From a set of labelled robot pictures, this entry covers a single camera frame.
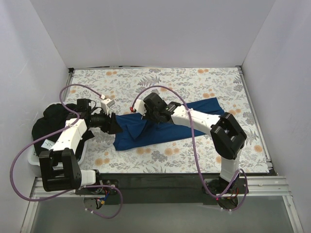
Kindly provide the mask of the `blue t shirt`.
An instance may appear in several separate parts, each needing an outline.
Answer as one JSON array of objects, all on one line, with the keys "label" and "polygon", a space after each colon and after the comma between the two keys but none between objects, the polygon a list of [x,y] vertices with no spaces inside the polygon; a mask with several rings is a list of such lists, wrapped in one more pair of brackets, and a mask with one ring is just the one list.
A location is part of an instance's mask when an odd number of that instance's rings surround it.
[{"label": "blue t shirt", "polygon": [[[193,110],[211,115],[225,113],[216,98],[188,102],[187,106]],[[141,117],[139,113],[116,116],[117,123],[122,128],[122,132],[115,135],[115,141],[113,142],[116,151],[191,138],[189,127],[170,123],[156,124],[141,119]]]}]

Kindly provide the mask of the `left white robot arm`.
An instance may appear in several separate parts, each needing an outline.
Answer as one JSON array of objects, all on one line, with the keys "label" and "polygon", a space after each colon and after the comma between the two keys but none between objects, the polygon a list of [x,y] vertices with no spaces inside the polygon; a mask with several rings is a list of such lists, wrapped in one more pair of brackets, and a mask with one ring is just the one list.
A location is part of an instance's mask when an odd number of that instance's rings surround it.
[{"label": "left white robot arm", "polygon": [[39,155],[41,177],[44,190],[47,192],[79,189],[86,186],[92,194],[103,190],[103,181],[98,179],[96,170],[81,170],[76,152],[83,135],[90,128],[100,128],[107,134],[122,132],[117,123],[116,114],[110,107],[115,104],[113,99],[102,97],[99,113],[91,107],[90,99],[78,99],[74,112],[66,119],[65,127],[56,143],[49,151]]}]

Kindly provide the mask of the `white plastic basket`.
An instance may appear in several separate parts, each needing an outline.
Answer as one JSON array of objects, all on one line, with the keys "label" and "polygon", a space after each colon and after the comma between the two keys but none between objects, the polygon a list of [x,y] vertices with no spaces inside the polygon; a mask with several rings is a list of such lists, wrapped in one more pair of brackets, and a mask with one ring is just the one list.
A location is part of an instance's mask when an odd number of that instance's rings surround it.
[{"label": "white plastic basket", "polygon": [[[38,144],[38,145],[39,145],[38,151],[39,151],[40,149],[42,149],[42,150],[47,150],[47,149],[41,148],[42,143],[39,143],[39,144]],[[88,145],[88,141],[86,141],[86,142],[84,143],[84,145],[82,146],[81,155],[79,155],[78,158],[77,158],[78,165],[81,165],[82,162],[83,162],[83,160],[84,160],[84,158],[85,158],[87,145]],[[34,145],[32,145],[32,146],[30,147],[30,151],[28,152],[28,162],[29,162],[29,164],[31,164],[31,165],[40,166],[40,164],[39,164],[39,157],[38,157],[38,155],[37,155],[37,153],[36,153],[36,150],[35,150]]]}]

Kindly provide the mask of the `floral table cloth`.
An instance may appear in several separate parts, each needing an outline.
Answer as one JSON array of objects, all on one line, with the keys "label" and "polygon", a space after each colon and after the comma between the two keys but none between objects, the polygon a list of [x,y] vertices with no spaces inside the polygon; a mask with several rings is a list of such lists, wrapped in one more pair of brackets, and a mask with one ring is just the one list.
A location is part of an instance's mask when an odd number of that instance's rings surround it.
[{"label": "floral table cloth", "polygon": [[[268,173],[272,167],[249,103],[244,82],[236,67],[232,68],[122,68],[75,70],[66,93],[66,102],[79,98],[99,103],[97,93],[115,101],[112,111],[125,115],[136,96],[150,92],[166,102],[194,102],[216,98],[231,113],[247,135],[240,156],[240,167],[247,173]],[[94,129],[88,142],[81,169],[97,169],[111,173],[218,173],[221,157],[212,139],[198,136],[116,151],[115,137]]]}]

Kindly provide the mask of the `white paper label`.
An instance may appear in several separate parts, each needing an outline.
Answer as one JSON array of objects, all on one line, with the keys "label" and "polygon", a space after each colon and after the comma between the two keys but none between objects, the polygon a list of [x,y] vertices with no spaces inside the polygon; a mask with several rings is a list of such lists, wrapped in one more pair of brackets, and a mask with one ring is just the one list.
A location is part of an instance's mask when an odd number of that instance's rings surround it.
[{"label": "white paper label", "polygon": [[44,142],[41,145],[41,148],[50,150],[54,146],[54,144],[55,144],[54,142],[52,142],[52,141],[50,141],[48,139],[45,139]]}]

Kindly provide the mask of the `aluminium frame rail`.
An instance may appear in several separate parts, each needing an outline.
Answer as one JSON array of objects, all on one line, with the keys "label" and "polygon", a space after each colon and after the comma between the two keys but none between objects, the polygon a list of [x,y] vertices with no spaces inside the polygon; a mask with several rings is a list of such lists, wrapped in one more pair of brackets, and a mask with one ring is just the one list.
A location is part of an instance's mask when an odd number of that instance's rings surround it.
[{"label": "aluminium frame rail", "polygon": [[96,209],[98,194],[71,191],[51,200],[32,202],[23,233],[301,233],[301,223],[287,181],[282,176],[249,176],[229,212],[203,203],[150,203],[120,206],[118,195]]}]

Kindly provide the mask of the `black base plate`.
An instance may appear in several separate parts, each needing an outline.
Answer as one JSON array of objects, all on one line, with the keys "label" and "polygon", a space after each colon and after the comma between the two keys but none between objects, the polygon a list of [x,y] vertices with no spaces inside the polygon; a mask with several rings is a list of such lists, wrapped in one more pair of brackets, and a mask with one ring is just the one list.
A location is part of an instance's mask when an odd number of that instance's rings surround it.
[{"label": "black base plate", "polygon": [[206,183],[214,195],[221,194],[227,186],[217,173],[101,173],[104,185],[114,185],[123,196],[125,204],[150,203],[203,203],[218,202],[204,189]]}]

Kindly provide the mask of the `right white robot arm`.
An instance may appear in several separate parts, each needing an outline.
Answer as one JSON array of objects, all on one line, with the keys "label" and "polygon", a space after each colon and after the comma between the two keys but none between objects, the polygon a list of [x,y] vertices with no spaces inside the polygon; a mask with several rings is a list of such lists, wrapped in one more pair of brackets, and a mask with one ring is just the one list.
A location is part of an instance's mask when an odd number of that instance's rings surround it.
[{"label": "right white robot arm", "polygon": [[149,94],[143,100],[137,100],[134,107],[143,119],[155,123],[187,126],[191,129],[191,133],[200,131],[209,135],[217,153],[221,156],[221,172],[217,180],[203,181],[206,193],[220,197],[237,188],[240,154],[247,136],[232,114],[210,115],[193,110],[185,103],[172,101],[167,104],[156,93]]}]

